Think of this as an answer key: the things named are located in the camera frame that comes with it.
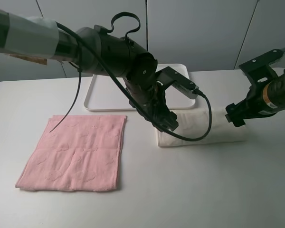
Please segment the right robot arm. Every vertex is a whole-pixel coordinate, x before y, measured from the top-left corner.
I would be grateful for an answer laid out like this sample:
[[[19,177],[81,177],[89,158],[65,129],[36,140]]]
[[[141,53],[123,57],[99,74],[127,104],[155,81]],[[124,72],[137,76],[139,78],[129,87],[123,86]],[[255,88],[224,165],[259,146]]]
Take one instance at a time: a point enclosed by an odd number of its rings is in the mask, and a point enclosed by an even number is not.
[[[228,122],[241,127],[246,119],[268,118],[285,110],[285,69],[280,76],[269,65],[253,69],[242,64],[240,69],[251,86],[244,100],[226,107]]]

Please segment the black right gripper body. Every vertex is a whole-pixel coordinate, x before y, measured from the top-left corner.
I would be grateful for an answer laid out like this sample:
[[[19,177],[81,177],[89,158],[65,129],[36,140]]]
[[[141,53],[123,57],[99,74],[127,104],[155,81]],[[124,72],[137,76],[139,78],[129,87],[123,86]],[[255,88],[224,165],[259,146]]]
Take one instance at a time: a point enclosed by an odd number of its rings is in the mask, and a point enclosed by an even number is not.
[[[262,92],[259,90],[253,92],[249,90],[246,98],[237,104],[229,104],[226,107],[225,115],[229,123],[233,123],[235,127],[245,125],[247,119],[267,118],[275,115],[269,112],[268,105],[264,102]]]

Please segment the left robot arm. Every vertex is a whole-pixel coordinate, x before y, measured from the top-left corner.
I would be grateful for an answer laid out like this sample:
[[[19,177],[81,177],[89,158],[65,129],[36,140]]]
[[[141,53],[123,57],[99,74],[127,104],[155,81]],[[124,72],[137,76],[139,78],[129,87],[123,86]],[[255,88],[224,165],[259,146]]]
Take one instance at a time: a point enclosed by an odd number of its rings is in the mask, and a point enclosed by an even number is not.
[[[67,61],[82,73],[122,78],[122,90],[140,115],[160,131],[178,127],[158,81],[157,60],[127,36],[114,37],[101,26],[73,32],[51,19],[0,10],[0,53]]]

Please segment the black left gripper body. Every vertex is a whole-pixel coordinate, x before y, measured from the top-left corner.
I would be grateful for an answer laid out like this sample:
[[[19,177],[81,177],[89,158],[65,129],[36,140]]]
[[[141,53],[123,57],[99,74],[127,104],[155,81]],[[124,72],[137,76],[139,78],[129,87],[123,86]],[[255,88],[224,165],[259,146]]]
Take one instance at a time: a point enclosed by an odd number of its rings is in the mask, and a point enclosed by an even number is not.
[[[129,84],[129,94],[144,112],[153,118],[152,123],[171,131],[178,127],[177,115],[168,109],[165,91],[160,83],[152,85],[148,90],[143,90],[139,85]]]

